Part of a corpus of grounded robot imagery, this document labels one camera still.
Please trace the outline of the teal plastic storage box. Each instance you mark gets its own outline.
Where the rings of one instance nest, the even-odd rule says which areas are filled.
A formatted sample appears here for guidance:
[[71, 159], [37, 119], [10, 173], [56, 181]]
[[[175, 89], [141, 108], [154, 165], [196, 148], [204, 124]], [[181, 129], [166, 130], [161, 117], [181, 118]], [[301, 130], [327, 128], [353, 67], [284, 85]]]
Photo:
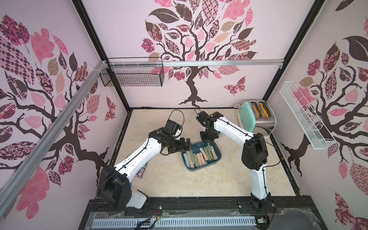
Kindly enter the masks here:
[[198, 142], [192, 150], [181, 152], [186, 169], [196, 171], [220, 161], [222, 154], [215, 142]]

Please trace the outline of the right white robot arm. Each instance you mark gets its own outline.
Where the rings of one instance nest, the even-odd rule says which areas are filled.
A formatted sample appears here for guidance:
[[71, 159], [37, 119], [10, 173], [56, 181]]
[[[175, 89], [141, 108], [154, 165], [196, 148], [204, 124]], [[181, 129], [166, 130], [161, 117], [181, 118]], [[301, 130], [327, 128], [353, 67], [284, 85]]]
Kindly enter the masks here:
[[200, 132], [203, 142], [212, 142], [224, 134], [242, 147], [241, 161], [250, 170], [251, 197], [258, 204], [264, 203], [269, 195], [265, 176], [268, 150], [264, 136], [240, 128], [219, 112], [209, 115], [202, 111], [197, 114], [196, 120], [204, 127]]

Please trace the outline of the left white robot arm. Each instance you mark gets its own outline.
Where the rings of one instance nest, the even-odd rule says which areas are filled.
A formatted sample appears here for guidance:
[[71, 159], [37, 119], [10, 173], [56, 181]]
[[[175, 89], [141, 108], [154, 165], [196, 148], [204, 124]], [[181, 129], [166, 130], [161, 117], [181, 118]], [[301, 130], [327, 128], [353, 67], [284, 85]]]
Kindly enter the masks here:
[[192, 149], [189, 138], [178, 138], [161, 130], [149, 133], [145, 142], [122, 162], [105, 166], [100, 175], [96, 196], [115, 210], [141, 209], [148, 197], [132, 191], [130, 183], [137, 172], [155, 155], [167, 148], [168, 154]]

